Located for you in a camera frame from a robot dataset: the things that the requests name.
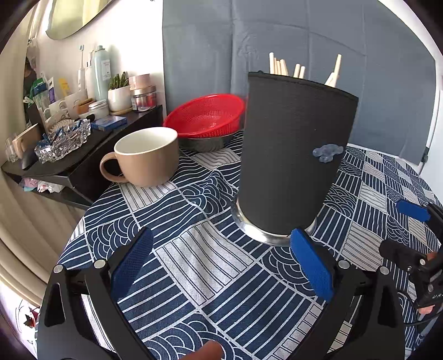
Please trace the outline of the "person's right hand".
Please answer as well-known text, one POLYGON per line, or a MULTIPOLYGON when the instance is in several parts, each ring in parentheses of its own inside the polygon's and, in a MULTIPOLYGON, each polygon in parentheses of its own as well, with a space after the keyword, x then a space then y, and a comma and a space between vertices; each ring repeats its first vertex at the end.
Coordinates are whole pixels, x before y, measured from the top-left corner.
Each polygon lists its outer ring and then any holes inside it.
MULTIPOLYGON (((426 258, 427 258, 428 261, 430 261, 430 260, 436 258, 437 255, 438 255, 437 252, 428 253, 428 254, 426 255, 426 258)), ((433 308, 434 308, 433 305, 428 306, 428 307, 421 307, 421 308, 418 308, 418 312, 419 312, 419 314, 421 314, 421 315, 427 315, 427 314, 429 314, 429 313, 432 312, 433 308)))

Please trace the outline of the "person's left hand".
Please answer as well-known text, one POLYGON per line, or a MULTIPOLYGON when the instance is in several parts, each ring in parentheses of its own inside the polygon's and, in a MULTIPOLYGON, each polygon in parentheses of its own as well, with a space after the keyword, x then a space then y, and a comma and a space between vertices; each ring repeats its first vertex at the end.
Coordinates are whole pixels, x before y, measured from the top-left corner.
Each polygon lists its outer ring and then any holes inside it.
POLYGON ((221 360, 222 346, 216 341, 207 341, 201 348, 180 358, 180 360, 221 360))

